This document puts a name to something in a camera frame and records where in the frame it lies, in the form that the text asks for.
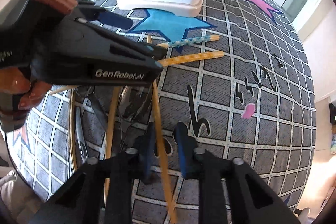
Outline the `person's left hand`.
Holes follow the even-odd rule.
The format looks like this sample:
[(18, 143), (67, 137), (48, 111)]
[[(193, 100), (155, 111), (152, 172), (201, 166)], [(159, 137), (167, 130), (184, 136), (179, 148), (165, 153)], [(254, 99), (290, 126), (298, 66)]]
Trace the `person's left hand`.
[(23, 95), (19, 110), (30, 110), (41, 103), (52, 85), (43, 81), (32, 84), (18, 68), (1, 69), (1, 93)]

